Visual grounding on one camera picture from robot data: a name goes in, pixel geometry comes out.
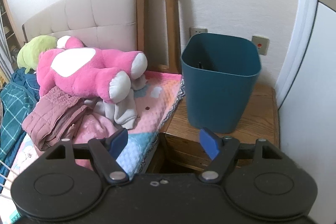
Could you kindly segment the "teal plastic trash bin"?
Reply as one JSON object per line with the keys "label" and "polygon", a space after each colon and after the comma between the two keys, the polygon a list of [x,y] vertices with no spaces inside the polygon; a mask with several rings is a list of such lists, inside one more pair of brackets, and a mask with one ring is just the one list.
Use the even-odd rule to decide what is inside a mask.
{"label": "teal plastic trash bin", "polygon": [[236,36],[197,34],[185,47],[181,63],[189,124],[233,132],[261,72],[256,46]]}

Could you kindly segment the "grey sock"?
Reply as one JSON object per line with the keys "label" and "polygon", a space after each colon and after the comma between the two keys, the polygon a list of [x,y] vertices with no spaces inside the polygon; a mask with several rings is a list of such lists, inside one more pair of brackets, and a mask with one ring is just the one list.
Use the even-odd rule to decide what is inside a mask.
{"label": "grey sock", "polygon": [[134,91],[146,86],[145,74],[135,80],[131,80],[131,89],[127,97],[119,103],[104,102],[101,98],[86,99],[84,104],[91,107],[94,113],[105,116],[113,123],[125,128],[132,129],[137,119],[137,110],[134,100]]}

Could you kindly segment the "wooden nightstand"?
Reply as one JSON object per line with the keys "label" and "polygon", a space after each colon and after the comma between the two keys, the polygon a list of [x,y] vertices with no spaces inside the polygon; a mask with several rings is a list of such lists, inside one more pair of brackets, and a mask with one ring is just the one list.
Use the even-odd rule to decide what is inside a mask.
{"label": "wooden nightstand", "polygon": [[[252,144],[257,139],[264,138],[279,146],[278,108],[274,88],[263,84],[255,85],[235,131],[227,136]],[[210,158],[199,143],[199,129],[189,124],[186,102],[181,100],[159,132],[158,146],[146,172],[200,173],[209,163]]]}

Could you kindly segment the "mauve folded garment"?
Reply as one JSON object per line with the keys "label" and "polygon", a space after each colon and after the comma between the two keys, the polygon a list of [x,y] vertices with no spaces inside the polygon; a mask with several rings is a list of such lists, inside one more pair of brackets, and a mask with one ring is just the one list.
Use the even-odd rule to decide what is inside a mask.
{"label": "mauve folded garment", "polygon": [[40,98],[33,111],[24,119],[22,128],[39,151],[45,151],[61,139],[72,139],[90,112],[84,100],[71,96],[58,87]]}

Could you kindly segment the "pink patterned blanket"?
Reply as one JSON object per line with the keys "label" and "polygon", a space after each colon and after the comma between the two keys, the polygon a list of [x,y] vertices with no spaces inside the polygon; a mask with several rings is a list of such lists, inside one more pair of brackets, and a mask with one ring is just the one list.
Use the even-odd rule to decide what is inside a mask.
{"label": "pink patterned blanket", "polygon": [[[137,119],[134,127],[128,130],[127,145],[117,158],[130,177],[145,169],[149,162],[147,156],[157,142],[159,130],[185,95],[181,75],[146,72],[145,77],[146,86],[134,92]],[[108,138],[122,128],[89,108],[91,110],[83,116],[76,135],[70,139],[74,144],[87,143],[93,138]],[[13,170],[21,173],[44,152],[35,147],[27,134],[18,148],[12,164]]]}

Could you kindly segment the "pink plush bear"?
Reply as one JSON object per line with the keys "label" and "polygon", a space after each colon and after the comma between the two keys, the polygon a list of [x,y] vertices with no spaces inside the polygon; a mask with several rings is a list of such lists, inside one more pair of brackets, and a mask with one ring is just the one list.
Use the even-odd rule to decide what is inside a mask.
{"label": "pink plush bear", "polygon": [[63,36],[55,49],[39,55],[39,95],[58,87],[71,96],[119,103],[146,70],[147,57],[141,51],[101,50],[84,46],[76,37]]}

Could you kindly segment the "white wardrobe door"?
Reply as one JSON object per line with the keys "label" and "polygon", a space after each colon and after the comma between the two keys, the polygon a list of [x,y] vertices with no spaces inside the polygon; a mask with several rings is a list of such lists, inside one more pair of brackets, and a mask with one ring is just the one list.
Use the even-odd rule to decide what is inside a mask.
{"label": "white wardrobe door", "polygon": [[280,77],[280,147],[315,179],[310,216],[335,223],[335,0],[298,0]]}

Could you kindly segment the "teal plaid blanket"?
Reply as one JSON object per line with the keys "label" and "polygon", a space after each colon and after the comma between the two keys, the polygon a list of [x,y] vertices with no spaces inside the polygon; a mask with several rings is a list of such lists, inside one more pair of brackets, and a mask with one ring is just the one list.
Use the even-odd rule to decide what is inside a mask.
{"label": "teal plaid blanket", "polygon": [[39,89],[36,74],[26,73],[24,68],[17,69],[2,89],[1,161],[25,136],[22,123],[39,101]]}

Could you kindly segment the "green plush toy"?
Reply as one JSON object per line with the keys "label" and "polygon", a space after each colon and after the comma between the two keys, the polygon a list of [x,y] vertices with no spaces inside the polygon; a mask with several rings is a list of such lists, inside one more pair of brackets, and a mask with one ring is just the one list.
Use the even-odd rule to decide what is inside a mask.
{"label": "green plush toy", "polygon": [[39,55],[42,52],[55,49],[57,38],[49,35],[40,35],[31,39],[19,51],[17,55],[18,68],[24,68],[25,74],[31,70],[36,71]]}

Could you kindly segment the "beige padded headboard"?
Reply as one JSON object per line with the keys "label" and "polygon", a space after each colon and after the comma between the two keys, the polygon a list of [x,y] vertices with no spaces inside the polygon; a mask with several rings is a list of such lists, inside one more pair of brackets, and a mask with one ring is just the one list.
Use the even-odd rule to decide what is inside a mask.
{"label": "beige padded headboard", "polygon": [[27,41],[39,35],[69,35],[87,47],[137,49],[136,0],[61,0],[23,24]]}

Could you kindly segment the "wall switch with red dot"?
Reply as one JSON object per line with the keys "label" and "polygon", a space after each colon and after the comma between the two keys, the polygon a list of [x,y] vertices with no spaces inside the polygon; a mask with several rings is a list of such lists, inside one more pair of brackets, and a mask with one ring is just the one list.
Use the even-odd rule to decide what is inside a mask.
{"label": "wall switch with red dot", "polygon": [[264,36],[252,36],[252,43],[256,46],[259,55],[266,56],[269,47],[269,38]]}

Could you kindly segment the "wall power socket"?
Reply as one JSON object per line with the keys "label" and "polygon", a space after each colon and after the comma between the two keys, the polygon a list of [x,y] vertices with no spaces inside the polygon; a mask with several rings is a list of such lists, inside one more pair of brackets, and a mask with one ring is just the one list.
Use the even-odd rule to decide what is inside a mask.
{"label": "wall power socket", "polygon": [[207,28],[202,28],[202,27],[190,27],[189,28],[190,37],[197,35],[197,34],[207,33],[207,32],[208,32]]}

